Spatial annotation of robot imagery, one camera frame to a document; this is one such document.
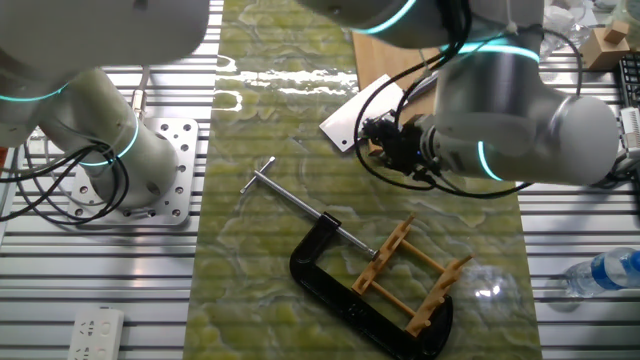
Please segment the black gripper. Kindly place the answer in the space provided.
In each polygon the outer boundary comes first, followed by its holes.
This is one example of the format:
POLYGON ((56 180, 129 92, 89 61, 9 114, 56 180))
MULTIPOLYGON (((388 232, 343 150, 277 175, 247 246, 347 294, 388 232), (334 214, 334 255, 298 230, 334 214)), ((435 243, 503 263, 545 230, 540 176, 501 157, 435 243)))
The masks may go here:
POLYGON ((421 138, 424 131, 419 126, 407 124, 403 127, 384 118, 366 119, 362 126, 362 138, 370 140, 390 139, 387 151, 375 148, 369 158, 377 165, 410 174, 424 163, 421 138))

